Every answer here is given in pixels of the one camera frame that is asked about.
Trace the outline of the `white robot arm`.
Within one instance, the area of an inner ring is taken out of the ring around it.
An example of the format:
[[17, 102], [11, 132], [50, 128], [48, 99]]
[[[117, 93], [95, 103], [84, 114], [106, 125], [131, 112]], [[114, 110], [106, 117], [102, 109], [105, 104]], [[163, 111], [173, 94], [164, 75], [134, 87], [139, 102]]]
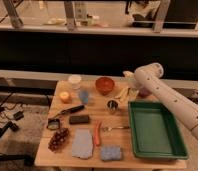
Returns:
[[164, 69], [160, 63], [144, 65], [123, 74], [134, 89], [149, 90], [198, 140], [198, 105], [161, 80]]

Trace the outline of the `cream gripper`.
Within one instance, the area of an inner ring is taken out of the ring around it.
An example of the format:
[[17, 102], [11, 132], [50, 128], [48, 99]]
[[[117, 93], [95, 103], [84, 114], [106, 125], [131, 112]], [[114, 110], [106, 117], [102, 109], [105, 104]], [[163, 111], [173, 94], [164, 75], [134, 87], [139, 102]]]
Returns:
[[125, 80], [130, 88], [138, 89], [139, 84], [134, 78], [134, 73], [131, 71], [124, 71], [123, 75], [125, 76]]

